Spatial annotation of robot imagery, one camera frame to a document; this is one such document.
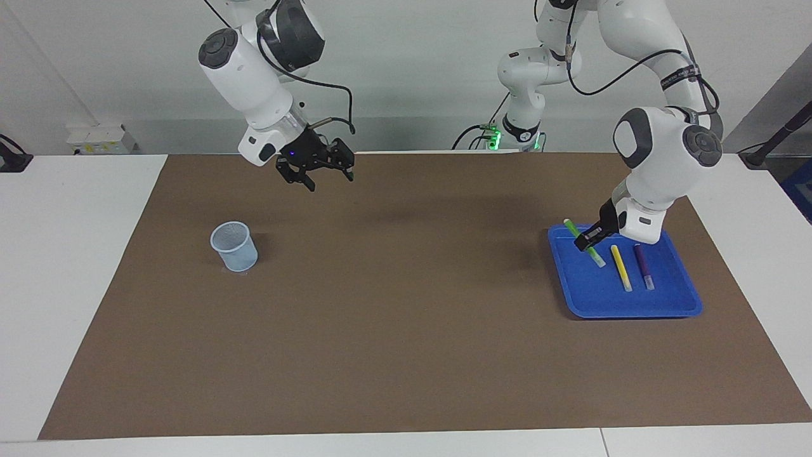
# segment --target green light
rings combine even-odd
[[[488,141],[488,149],[490,150],[498,150],[499,143],[502,141],[502,132],[499,130],[494,131],[494,136],[490,138]]]

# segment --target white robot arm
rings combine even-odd
[[[500,80],[512,95],[502,121],[503,139],[532,149],[544,107],[537,92],[541,85],[571,81],[580,94],[594,94],[578,89],[572,80],[581,70],[574,37],[589,11],[598,12],[610,49],[658,75],[668,106],[634,108],[617,124],[615,148],[632,172],[601,208],[600,221],[576,245],[585,250],[613,233],[654,244],[666,210],[721,159],[723,130],[716,112],[719,101],[711,105],[706,89],[712,89],[664,0],[549,0],[538,21],[542,47],[508,54],[499,65]],[[533,78],[523,77],[530,73]]]
[[[314,129],[335,119],[309,125],[279,76],[317,62],[324,44],[302,0],[279,0],[237,29],[212,33],[198,52],[203,72],[248,122],[237,148],[243,157],[262,166],[279,155],[276,168],[283,178],[311,191],[316,185],[307,172],[317,168],[338,169],[352,181],[354,154],[339,138],[322,143]]]

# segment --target purple marker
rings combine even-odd
[[[634,245],[634,256],[637,257],[637,265],[640,265],[640,272],[643,273],[643,280],[646,282],[646,289],[654,290],[654,280],[651,279],[651,271],[646,257],[643,255],[643,246]]]

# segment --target brown table mat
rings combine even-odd
[[[687,199],[667,230],[701,316],[567,310],[546,229],[594,222],[627,172],[366,155],[311,194],[239,156],[172,156],[40,439],[812,421]],[[246,274],[209,247],[227,220],[253,231]]]

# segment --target white tabletop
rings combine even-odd
[[[812,424],[32,442],[165,160],[37,157],[0,175],[0,455],[810,455]],[[690,199],[809,403],[812,226],[735,156]]]

